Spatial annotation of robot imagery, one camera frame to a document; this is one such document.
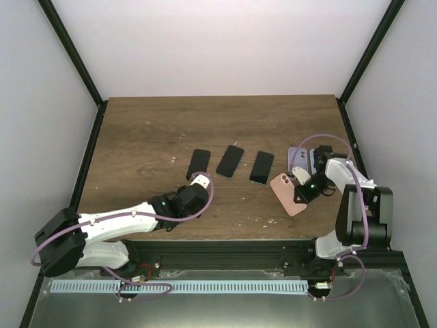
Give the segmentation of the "light blue phone case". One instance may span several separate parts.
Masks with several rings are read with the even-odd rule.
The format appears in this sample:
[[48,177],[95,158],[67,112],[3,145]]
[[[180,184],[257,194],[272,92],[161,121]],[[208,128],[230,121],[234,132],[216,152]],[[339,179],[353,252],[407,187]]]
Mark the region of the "light blue phone case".
[[311,172],[311,174],[316,173],[314,152],[315,152],[314,149],[310,149],[309,151],[309,162],[310,162],[309,171]]

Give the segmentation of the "purple phone case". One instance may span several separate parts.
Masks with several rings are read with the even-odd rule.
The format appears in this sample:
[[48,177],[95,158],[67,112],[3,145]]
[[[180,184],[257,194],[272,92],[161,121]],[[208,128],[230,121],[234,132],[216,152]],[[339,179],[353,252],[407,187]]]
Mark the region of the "purple phone case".
[[288,169],[291,172],[295,167],[309,171],[308,152],[305,148],[290,147],[288,150]]

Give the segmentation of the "pink phone case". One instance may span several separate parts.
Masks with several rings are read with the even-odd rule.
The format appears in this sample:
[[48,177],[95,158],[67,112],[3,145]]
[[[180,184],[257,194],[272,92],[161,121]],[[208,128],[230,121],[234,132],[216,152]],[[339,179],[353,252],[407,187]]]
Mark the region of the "pink phone case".
[[273,178],[270,187],[289,216],[293,217],[307,208],[306,204],[294,201],[295,186],[287,174],[281,173]]

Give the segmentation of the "phone from purple case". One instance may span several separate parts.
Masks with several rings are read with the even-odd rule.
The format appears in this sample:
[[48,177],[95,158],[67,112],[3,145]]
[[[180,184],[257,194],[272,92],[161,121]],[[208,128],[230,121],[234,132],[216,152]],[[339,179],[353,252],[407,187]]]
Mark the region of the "phone from purple case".
[[249,180],[251,182],[265,185],[274,161],[274,154],[259,151],[255,158]]

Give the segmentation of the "phone from pink case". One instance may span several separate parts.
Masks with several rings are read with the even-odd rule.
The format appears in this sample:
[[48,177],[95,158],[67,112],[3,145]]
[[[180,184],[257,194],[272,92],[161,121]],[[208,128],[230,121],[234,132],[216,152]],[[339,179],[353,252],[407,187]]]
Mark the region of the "phone from pink case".
[[194,149],[186,179],[190,180],[196,172],[207,172],[211,152],[209,150]]

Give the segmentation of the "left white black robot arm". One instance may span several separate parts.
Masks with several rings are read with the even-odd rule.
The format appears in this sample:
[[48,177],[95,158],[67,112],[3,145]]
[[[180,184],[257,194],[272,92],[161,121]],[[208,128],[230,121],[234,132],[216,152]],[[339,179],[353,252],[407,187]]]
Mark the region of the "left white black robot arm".
[[177,191],[130,208],[94,214],[64,208],[36,233],[36,250],[30,263],[46,277],[57,277],[79,267],[108,267],[125,276],[134,275],[140,260],[125,236],[170,232],[200,217],[213,197],[212,183],[200,175]]

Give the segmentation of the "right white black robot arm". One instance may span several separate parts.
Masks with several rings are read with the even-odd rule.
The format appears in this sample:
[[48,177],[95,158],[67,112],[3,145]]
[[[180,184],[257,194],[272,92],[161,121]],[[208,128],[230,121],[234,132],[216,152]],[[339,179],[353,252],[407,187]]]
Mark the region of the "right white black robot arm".
[[348,155],[336,153],[330,146],[316,148],[313,162],[313,174],[290,164],[291,174],[298,181],[294,201],[309,204],[335,188],[341,193],[341,202],[334,230],[317,238],[315,251],[303,258],[305,271],[319,275],[328,260],[339,261],[367,248],[388,247],[393,225],[392,190],[366,178]]

